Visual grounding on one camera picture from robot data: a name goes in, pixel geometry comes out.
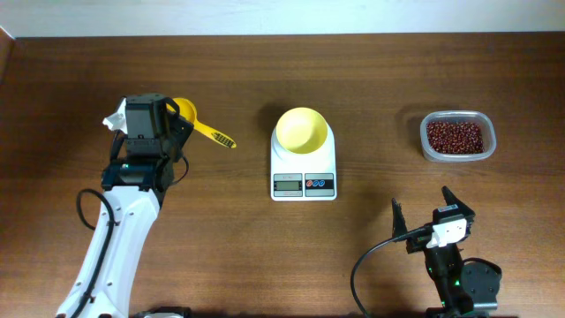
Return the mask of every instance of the wood grain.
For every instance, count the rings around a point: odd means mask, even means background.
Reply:
[[[390,199],[412,228],[431,220],[447,185],[477,212],[463,257],[504,270],[497,314],[559,317],[564,53],[563,33],[17,40],[0,86],[0,312],[54,315],[92,237],[74,198],[107,164],[101,121],[122,95],[160,92],[190,98],[237,149],[189,139],[191,170],[147,238],[132,313],[358,313],[350,270],[390,236]],[[336,201],[268,196],[270,133],[297,106],[334,130]],[[487,114],[493,156],[426,161],[418,127],[435,110]],[[85,204],[94,220],[97,203]],[[367,260],[358,288],[378,314],[440,305],[424,255],[402,245]]]
[[[0,84],[4,77],[4,70],[8,64],[8,57],[10,57],[13,43],[14,40],[0,27]]]

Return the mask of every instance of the scoop handle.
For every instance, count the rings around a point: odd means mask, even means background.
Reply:
[[[214,129],[208,125],[204,125],[199,121],[194,123],[194,129],[226,148],[237,147],[236,142],[230,136],[223,132],[219,132],[217,129]]]

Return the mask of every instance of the digital kitchen scale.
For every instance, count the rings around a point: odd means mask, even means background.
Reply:
[[[276,128],[271,136],[271,198],[275,201],[331,201],[337,196],[334,133],[309,154],[281,146]]]

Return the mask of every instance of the scale display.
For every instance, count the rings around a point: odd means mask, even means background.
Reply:
[[[275,191],[298,191],[302,190],[300,181],[275,181]]]

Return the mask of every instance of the red beans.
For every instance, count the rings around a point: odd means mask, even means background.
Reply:
[[[441,154],[472,155],[485,152],[477,124],[433,122],[426,126],[427,139]]]

